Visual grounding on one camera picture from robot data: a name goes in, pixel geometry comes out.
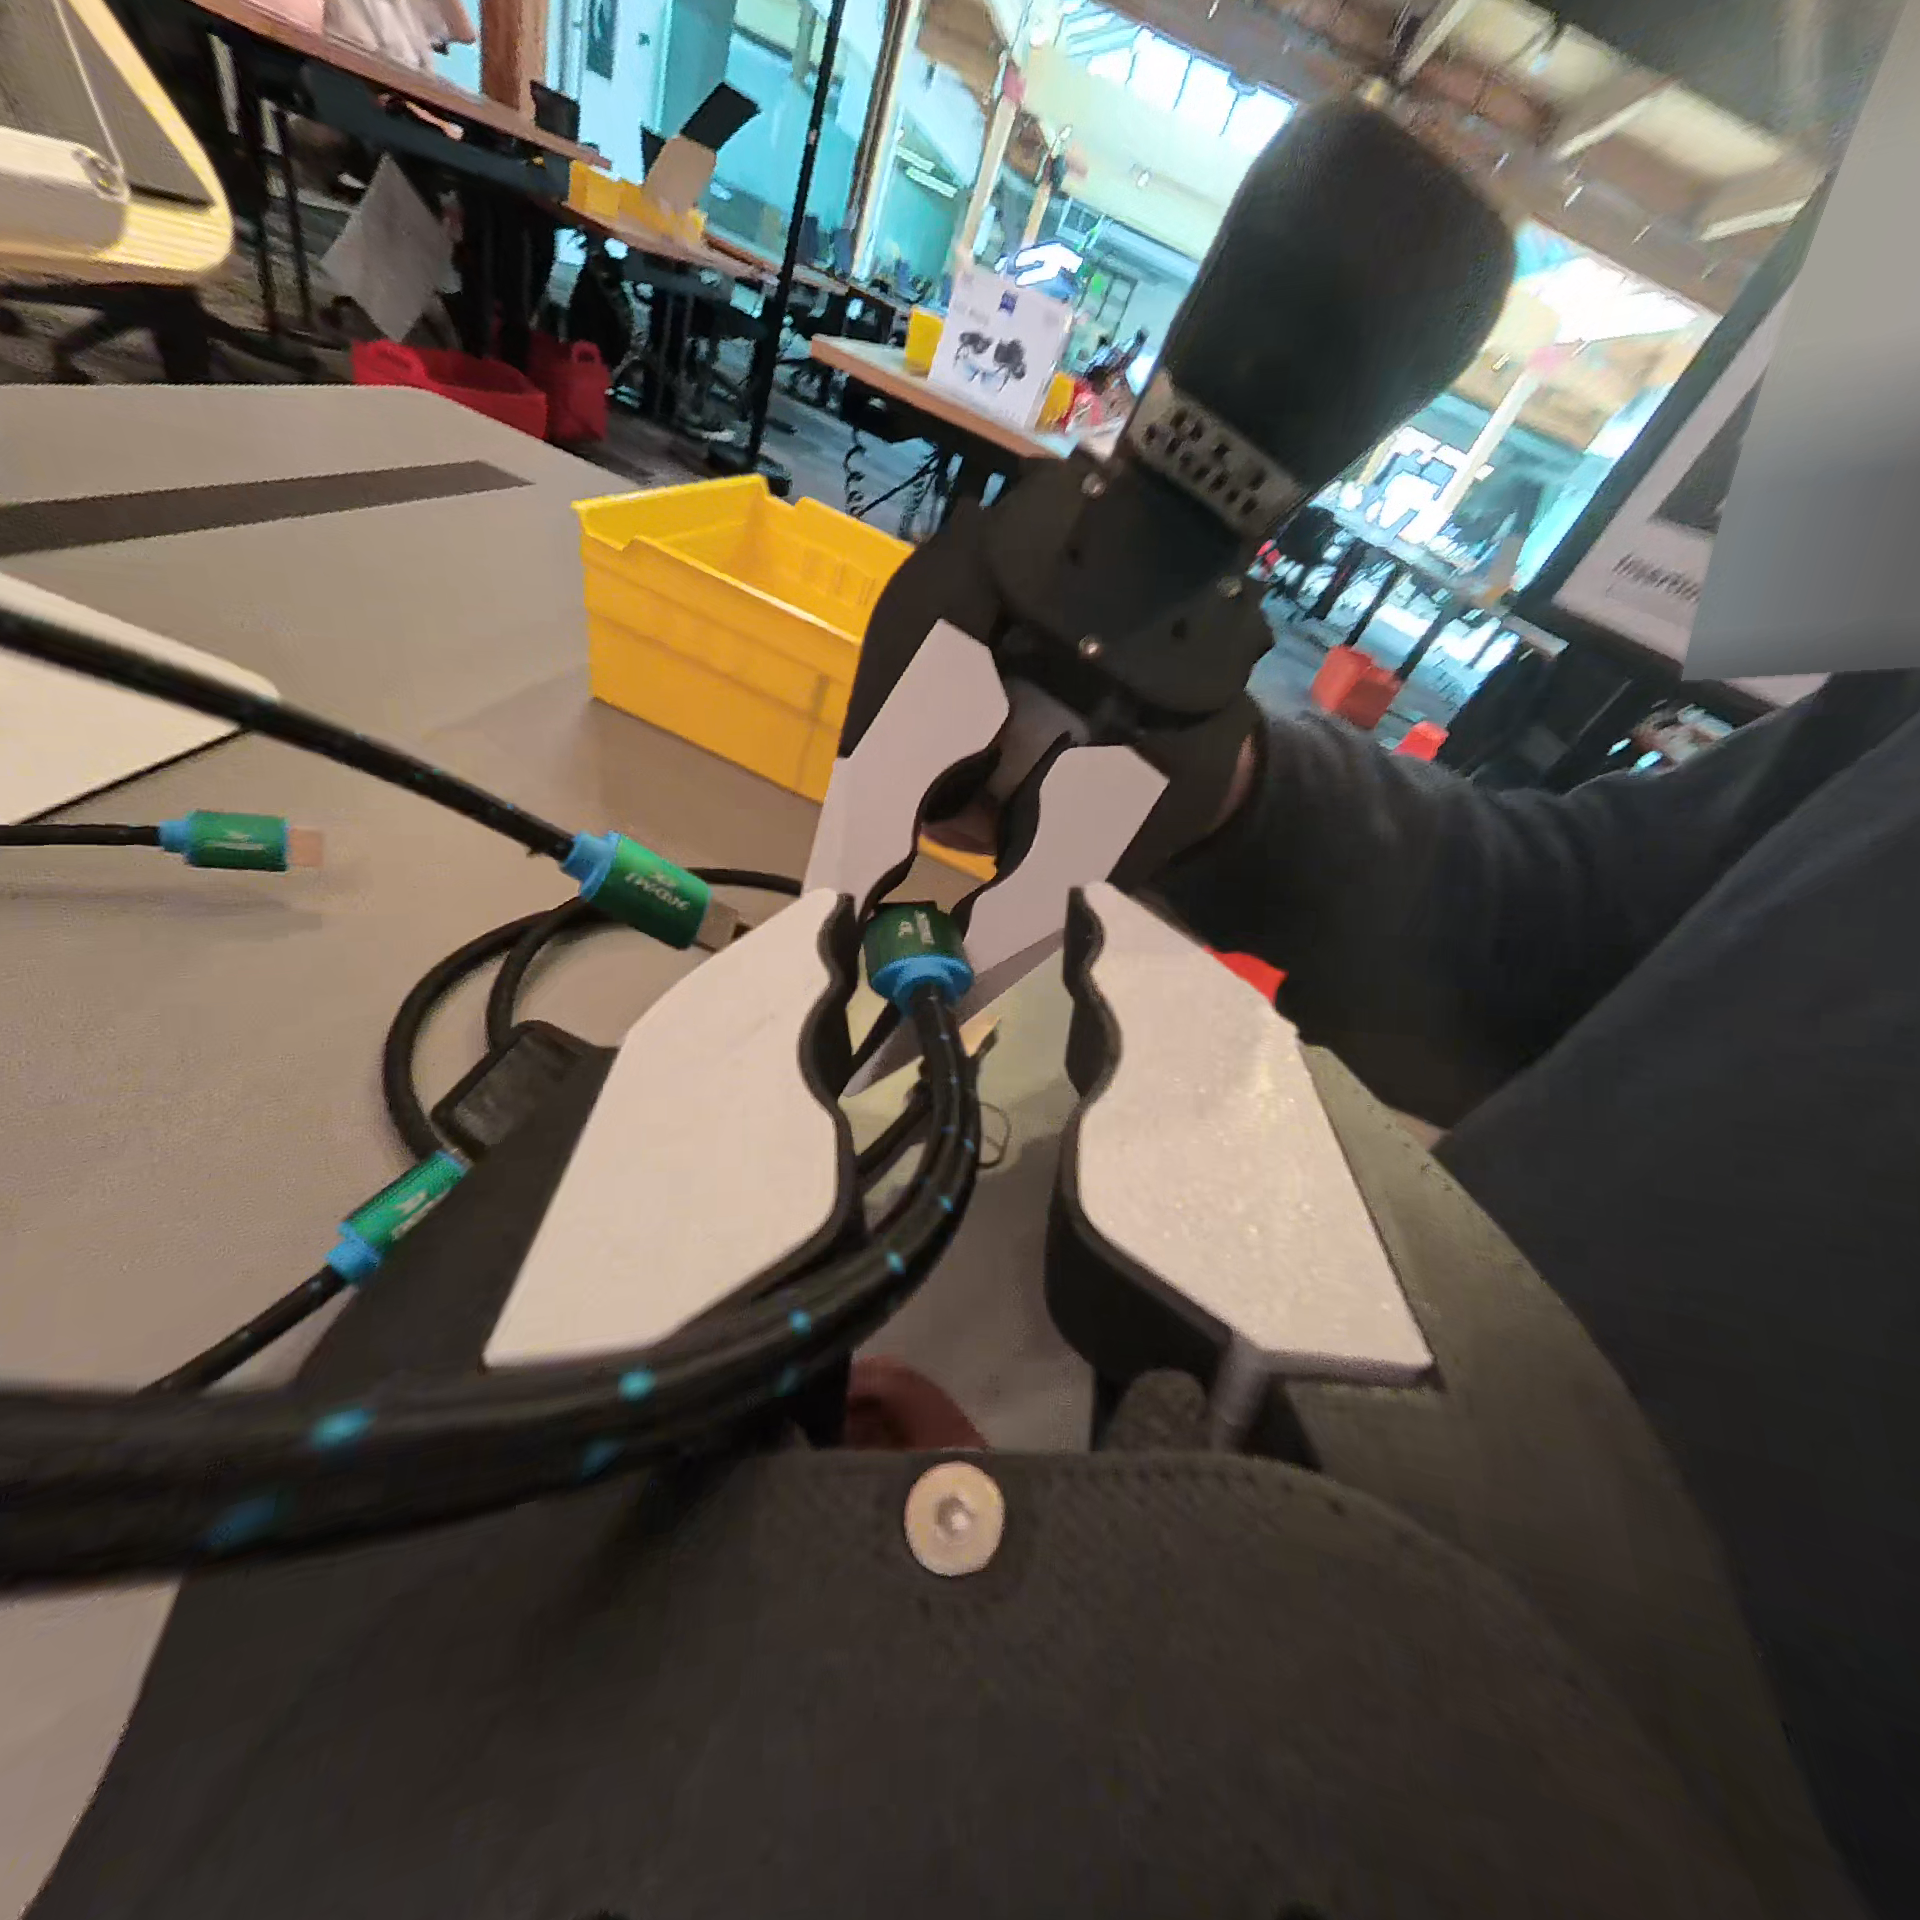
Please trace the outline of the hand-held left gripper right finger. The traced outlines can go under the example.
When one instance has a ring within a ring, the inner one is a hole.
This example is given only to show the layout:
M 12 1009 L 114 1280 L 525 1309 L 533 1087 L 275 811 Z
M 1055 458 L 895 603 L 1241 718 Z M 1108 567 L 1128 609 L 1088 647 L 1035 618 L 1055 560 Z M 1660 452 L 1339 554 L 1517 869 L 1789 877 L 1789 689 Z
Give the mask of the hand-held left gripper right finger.
M 1426 1386 L 1426 1337 L 1254 971 L 1093 881 L 1069 897 L 1066 987 L 1045 1309 L 1096 1414 L 1173 1373 L 1238 1444 L 1279 1386 Z

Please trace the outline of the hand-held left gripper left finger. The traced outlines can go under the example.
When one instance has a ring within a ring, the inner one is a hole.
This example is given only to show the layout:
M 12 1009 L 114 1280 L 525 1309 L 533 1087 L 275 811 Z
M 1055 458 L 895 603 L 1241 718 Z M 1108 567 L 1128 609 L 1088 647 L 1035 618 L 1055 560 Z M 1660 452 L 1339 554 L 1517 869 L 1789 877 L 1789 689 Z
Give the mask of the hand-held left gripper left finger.
M 493 1373 L 653 1351 L 854 1223 L 840 1112 L 857 914 L 808 893 L 616 1045 L 485 1349 Z

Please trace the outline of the yellow plastic bin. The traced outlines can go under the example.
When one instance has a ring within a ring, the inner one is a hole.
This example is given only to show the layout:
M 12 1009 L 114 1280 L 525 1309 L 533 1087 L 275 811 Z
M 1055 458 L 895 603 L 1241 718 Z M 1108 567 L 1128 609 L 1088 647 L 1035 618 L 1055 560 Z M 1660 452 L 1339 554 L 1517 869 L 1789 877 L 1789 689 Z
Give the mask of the yellow plastic bin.
M 766 477 L 572 513 L 591 696 L 822 803 L 862 637 L 909 546 L 817 499 L 776 499 Z

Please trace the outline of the white printed carton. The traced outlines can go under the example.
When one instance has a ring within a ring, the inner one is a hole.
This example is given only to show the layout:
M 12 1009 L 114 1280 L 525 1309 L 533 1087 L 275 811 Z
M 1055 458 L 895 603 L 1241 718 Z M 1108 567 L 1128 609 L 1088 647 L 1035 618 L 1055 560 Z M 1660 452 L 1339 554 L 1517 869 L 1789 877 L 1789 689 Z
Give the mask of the white printed carton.
M 954 281 L 928 387 L 1001 424 L 1033 431 L 1066 364 L 1070 325 L 1069 302 L 969 265 Z

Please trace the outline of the red plastic bin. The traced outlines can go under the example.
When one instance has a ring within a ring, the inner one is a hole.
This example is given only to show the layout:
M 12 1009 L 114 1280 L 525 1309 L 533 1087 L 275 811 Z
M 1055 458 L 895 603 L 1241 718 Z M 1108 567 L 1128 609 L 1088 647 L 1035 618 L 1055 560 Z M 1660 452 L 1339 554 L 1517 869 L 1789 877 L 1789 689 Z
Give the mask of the red plastic bin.
M 1311 701 L 1355 731 L 1374 731 L 1400 689 L 1404 684 L 1394 671 L 1372 661 L 1372 653 L 1342 645 L 1333 647 L 1315 671 Z
M 601 444 L 612 428 L 612 369 L 594 342 L 530 335 L 525 375 L 546 399 L 546 438 L 561 448 Z
M 536 442 L 549 438 L 549 395 L 493 357 L 373 340 L 350 348 L 350 375 L 362 388 L 439 395 Z

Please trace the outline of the white printed board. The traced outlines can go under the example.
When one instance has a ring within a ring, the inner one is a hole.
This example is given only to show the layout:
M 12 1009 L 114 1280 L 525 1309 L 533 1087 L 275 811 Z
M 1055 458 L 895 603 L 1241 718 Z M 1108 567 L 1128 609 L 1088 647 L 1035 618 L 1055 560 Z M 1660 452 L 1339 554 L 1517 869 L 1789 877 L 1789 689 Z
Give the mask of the white printed board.
M 1916 218 L 1822 185 L 1519 597 L 1681 684 L 1916 668 Z

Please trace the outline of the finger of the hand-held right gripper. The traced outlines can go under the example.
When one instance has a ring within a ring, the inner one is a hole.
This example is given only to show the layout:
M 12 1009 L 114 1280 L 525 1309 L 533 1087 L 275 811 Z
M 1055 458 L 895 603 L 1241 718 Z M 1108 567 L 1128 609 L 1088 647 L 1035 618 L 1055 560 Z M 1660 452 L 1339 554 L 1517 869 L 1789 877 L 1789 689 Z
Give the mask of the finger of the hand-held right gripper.
M 803 893 L 878 903 L 919 860 L 928 800 L 1010 726 L 992 653 L 931 627 L 873 726 L 834 762 Z
M 1128 744 L 1002 736 L 988 779 L 992 877 L 964 897 L 972 987 L 991 1007 L 1066 940 L 1069 895 L 1114 877 L 1167 793 L 1167 774 Z

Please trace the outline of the black hdmi switch box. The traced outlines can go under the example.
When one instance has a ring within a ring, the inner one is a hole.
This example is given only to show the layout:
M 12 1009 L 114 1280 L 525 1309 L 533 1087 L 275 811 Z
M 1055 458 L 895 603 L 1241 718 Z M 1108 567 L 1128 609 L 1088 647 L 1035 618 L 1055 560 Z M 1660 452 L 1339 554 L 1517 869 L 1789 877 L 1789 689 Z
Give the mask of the black hdmi switch box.
M 400 1144 L 414 1163 L 449 1151 L 466 1163 L 486 1160 L 533 1121 L 581 1069 L 607 1069 L 612 1049 L 591 1045 L 552 1021 L 518 1019 L 518 994 L 538 957 L 565 940 L 612 932 L 612 917 L 589 903 L 565 903 L 485 932 L 439 961 L 401 995 L 379 1051 L 379 1093 Z M 481 1062 L 434 1103 L 417 1093 L 417 1043 L 442 1004 L 474 973 L 498 966 L 486 991 L 486 1049 Z

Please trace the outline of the person's right forearm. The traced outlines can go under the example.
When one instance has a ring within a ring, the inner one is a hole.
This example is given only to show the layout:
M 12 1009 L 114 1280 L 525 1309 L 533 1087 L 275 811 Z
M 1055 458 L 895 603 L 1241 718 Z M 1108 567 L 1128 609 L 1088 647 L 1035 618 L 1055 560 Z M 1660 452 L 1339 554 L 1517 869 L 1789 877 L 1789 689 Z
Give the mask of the person's right forearm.
M 1802 712 L 1670 770 L 1496 789 L 1328 718 L 1272 718 L 1221 823 L 1154 879 L 1388 1108 L 1450 1130 L 1598 1009 L 1802 789 Z

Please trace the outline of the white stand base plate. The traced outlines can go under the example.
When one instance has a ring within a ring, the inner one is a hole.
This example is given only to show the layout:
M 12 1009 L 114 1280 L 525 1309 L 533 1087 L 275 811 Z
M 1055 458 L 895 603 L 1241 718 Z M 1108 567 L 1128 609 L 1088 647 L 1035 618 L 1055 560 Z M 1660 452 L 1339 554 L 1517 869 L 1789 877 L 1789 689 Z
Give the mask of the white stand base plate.
M 149 633 L 109 610 L 4 575 L 4 610 L 61 621 L 91 641 L 194 671 L 231 689 L 277 698 L 277 686 L 231 661 Z M 4 650 L 4 823 L 37 823 L 70 803 L 136 780 L 237 736 L 231 722 L 195 717 L 148 694 Z

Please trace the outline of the background wooden desk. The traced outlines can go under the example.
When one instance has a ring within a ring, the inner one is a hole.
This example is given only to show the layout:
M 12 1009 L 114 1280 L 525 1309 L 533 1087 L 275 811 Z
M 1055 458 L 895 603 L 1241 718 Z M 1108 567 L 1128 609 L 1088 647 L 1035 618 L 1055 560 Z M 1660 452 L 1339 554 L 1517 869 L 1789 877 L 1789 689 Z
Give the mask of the background wooden desk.
M 902 348 L 817 337 L 808 364 L 844 380 L 844 423 L 867 442 L 926 444 L 939 530 L 982 521 L 991 537 L 1026 560 L 1063 548 L 1077 530 L 1081 479 L 1069 428 L 1076 384 L 1059 369 L 1033 431 L 1001 424 L 902 369 Z
M 749 438 L 718 442 L 709 473 L 745 473 L 749 453 L 776 497 L 795 477 L 766 448 L 781 318 L 801 279 L 801 228 L 813 175 L 801 168 L 789 193 L 789 245 L 776 267 L 729 253 L 693 212 L 709 193 L 712 168 L 732 136 L 757 118 L 757 97 L 718 78 L 693 109 L 684 132 L 646 149 L 646 175 L 623 184 L 612 161 L 589 144 L 549 132 L 538 115 L 451 85 L 357 41 L 308 30 L 269 5 L 191 5 L 194 22 L 230 46 L 237 90 L 251 103 L 328 126 L 360 147 L 414 161 L 462 195 L 462 241 L 453 265 L 462 299 L 453 330 L 464 350 L 530 369 L 536 313 L 552 279 L 549 241 L 574 228 L 589 245 L 622 245 L 623 288 L 651 288 L 662 313 L 651 318 L 645 364 L 653 365 L 653 399 L 670 406 L 693 325 L 675 307 L 705 302 L 693 279 L 757 279 L 760 311 L 749 326 L 757 350 L 749 387 Z

